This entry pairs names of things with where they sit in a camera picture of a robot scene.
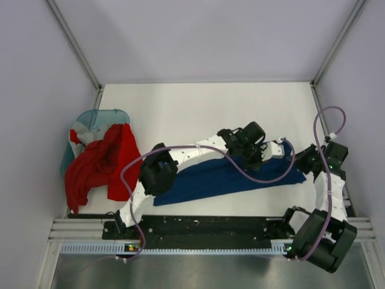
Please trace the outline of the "blue t shirt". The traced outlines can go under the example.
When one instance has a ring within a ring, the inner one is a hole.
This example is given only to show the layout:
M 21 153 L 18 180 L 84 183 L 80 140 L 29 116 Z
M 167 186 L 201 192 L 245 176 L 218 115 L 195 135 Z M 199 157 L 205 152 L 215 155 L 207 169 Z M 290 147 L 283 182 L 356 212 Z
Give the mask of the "blue t shirt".
M 247 179 L 227 158 L 205 161 L 179 172 L 172 188 L 163 195 L 154 198 L 153 205 L 178 204 L 208 197 L 221 196 L 249 190 L 258 190 L 281 185 L 302 184 L 306 177 L 295 167 L 291 167 L 291 148 L 283 144 L 286 156 L 282 159 L 271 159 L 259 170 L 246 170 L 245 173 L 258 180 L 270 181 L 285 175 L 282 179 L 260 184 Z

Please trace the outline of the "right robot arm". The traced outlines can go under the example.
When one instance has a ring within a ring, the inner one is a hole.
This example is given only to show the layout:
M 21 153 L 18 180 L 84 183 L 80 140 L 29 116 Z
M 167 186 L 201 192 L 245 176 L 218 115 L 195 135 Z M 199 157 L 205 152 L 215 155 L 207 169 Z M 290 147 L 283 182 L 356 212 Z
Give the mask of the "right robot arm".
M 313 144 L 296 154 L 295 167 L 313 174 L 315 209 L 289 208 L 280 224 L 282 234 L 293 238 L 285 247 L 287 258 L 310 262 L 329 273 L 339 268 L 357 236 L 343 201 L 342 164 L 347 156 L 348 148 L 331 140 L 320 149 Z

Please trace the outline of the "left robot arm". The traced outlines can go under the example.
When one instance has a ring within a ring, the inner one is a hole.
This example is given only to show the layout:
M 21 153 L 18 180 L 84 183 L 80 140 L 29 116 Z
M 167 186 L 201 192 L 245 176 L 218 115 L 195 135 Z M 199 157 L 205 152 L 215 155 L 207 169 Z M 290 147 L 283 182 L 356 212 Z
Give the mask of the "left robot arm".
M 169 146 L 157 144 L 146 153 L 140 165 L 134 189 L 128 188 L 129 199 L 115 214 L 115 231 L 122 238 L 135 235 L 144 209 L 154 198 L 171 190 L 177 174 L 183 170 L 224 157 L 241 157 L 245 166 L 256 169 L 272 158 L 274 146 L 265 141 L 265 132 L 251 122 L 245 128 L 221 129 L 197 143 Z

